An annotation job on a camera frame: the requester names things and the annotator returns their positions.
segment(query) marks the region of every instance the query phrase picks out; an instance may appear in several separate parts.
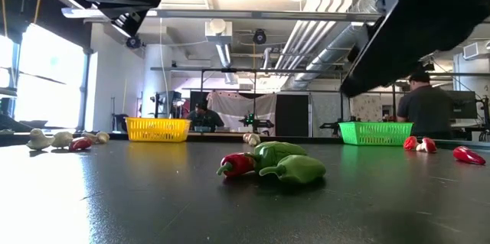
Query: red pepper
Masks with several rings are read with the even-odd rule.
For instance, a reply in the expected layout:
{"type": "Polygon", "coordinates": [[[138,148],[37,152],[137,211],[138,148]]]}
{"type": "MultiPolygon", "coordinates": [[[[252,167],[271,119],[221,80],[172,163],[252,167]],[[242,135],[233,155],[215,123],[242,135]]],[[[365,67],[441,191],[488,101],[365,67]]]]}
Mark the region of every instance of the red pepper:
{"type": "Polygon", "coordinates": [[[482,158],[482,156],[477,155],[475,152],[465,146],[454,148],[454,151],[452,151],[452,155],[454,156],[454,158],[460,161],[464,161],[465,163],[485,164],[486,162],[485,159],[482,158]]]}
{"type": "Polygon", "coordinates": [[[74,139],[71,143],[70,146],[68,146],[68,151],[76,151],[79,149],[87,149],[92,146],[92,141],[88,138],[85,137],[80,137],[74,139]]]}
{"type": "Polygon", "coordinates": [[[227,177],[234,177],[249,171],[253,171],[253,159],[245,156],[244,153],[235,153],[221,160],[221,167],[217,170],[217,174],[224,173],[227,177]]]}
{"type": "Polygon", "coordinates": [[[431,138],[423,138],[422,145],[426,152],[436,153],[437,151],[436,143],[431,138]]]}
{"type": "Polygon", "coordinates": [[[407,138],[407,140],[405,140],[404,144],[403,144],[403,148],[405,148],[406,150],[413,150],[417,147],[417,145],[419,144],[416,140],[417,138],[415,136],[410,136],[407,138]]]}

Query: table surface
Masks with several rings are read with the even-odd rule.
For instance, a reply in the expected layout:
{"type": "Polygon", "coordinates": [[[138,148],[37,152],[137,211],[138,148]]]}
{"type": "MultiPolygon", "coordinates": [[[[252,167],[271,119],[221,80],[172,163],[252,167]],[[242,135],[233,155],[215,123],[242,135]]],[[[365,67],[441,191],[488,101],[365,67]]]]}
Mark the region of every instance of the table surface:
{"type": "Polygon", "coordinates": [[[487,167],[447,150],[303,147],[327,167],[304,187],[217,176],[245,144],[0,148],[0,242],[490,243],[487,167]]]}

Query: computer screen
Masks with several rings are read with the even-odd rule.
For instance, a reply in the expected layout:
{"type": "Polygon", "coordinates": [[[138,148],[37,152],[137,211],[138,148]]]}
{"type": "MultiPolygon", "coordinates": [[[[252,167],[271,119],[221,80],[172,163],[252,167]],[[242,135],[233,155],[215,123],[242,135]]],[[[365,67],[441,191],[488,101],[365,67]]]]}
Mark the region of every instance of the computer screen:
{"type": "Polygon", "coordinates": [[[453,119],[477,119],[476,96],[473,91],[447,91],[452,99],[453,119]]]}

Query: ceiling duct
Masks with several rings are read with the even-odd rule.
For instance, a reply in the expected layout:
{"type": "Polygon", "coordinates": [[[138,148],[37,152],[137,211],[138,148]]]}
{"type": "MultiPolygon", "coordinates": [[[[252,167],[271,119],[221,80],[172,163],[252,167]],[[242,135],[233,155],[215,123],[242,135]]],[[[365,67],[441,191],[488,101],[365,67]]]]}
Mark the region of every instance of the ceiling duct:
{"type": "MultiPolygon", "coordinates": [[[[370,12],[375,13],[374,1],[357,0],[350,10],[351,12],[370,12]]],[[[361,26],[347,24],[341,33],[333,39],[306,67],[307,70],[327,70],[334,63],[345,57],[348,50],[339,50],[339,48],[352,48],[358,38],[361,26]]],[[[289,78],[286,83],[287,89],[305,89],[320,74],[318,73],[297,73],[289,78]]]]}
{"type": "MultiPolygon", "coordinates": [[[[217,54],[220,57],[223,68],[231,67],[230,43],[233,36],[232,24],[223,19],[211,19],[206,21],[205,35],[208,41],[216,43],[217,54]]],[[[237,84],[237,79],[233,73],[224,74],[226,84],[237,84]]]]}

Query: person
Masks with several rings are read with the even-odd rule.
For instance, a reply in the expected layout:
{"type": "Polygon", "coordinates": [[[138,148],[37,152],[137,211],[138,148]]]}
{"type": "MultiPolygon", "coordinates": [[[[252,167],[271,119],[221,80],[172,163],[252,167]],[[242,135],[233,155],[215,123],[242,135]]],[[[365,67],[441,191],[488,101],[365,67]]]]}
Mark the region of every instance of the person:
{"type": "Polygon", "coordinates": [[[398,106],[397,121],[413,122],[411,135],[451,139],[452,100],[444,90],[430,85],[430,76],[415,72],[408,79],[410,93],[398,106]]]}
{"type": "Polygon", "coordinates": [[[209,126],[211,132],[216,130],[216,127],[224,126],[221,117],[213,110],[207,108],[207,103],[196,104],[195,110],[191,111],[187,117],[191,120],[191,129],[195,126],[209,126]]]}

